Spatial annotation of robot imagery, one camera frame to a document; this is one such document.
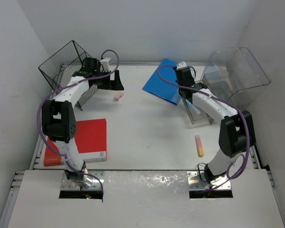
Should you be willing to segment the pink eraser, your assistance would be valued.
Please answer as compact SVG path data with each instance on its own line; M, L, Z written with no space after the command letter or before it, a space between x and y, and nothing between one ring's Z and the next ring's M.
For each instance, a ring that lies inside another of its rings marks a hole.
M114 100L115 101L119 101L122 97L123 97L124 93L123 92L118 92L115 96L114 96Z

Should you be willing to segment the light blue highlighter marker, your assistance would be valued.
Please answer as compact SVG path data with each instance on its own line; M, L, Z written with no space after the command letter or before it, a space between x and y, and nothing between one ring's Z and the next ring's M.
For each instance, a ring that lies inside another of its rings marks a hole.
M185 101L186 101L188 108L192 110L196 115L201 114L201 111L195 105L193 105L188 99L186 99Z

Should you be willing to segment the clear grey drawer organizer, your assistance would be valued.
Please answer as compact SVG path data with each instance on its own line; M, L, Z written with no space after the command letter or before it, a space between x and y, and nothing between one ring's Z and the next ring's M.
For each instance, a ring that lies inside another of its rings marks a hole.
M201 81L213 95L246 110L271 83L247 47L211 53Z

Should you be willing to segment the black wire mesh basket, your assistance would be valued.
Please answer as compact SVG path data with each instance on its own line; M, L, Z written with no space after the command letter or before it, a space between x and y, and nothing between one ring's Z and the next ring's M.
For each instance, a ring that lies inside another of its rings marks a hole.
M67 86L72 75L81 69L87 57L91 55L71 40L43 62L38 69L54 91Z

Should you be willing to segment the yellow pink highlighter marker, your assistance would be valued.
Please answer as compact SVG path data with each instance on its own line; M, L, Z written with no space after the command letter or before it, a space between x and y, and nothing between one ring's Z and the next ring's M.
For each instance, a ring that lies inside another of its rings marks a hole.
M203 151L203 147L202 147L202 143L201 143L201 138L199 135L195 136L195 142L196 142L196 146L197 146L197 153L199 157L203 157L204 156L204 151Z

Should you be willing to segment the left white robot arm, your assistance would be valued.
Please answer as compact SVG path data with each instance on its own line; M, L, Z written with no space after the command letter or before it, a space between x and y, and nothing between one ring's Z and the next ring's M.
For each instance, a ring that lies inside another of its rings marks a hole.
M37 124L43 141L50 139L57 147L47 147L62 157L66 173L85 176L85 162L79 157L75 142L77 124L74 107L92 86L97 89L123 91L118 68L109 69L111 58L86 57L66 86L54 90L38 107Z

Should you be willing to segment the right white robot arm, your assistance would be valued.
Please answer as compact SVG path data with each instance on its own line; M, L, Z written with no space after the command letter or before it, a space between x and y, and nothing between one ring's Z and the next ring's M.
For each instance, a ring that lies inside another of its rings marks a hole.
M188 66L173 69L181 97L202 109L219 125L219 150L203 173L206 182L211 183L225 175L236 158L255 144L252 115L217 98L203 83L196 83Z

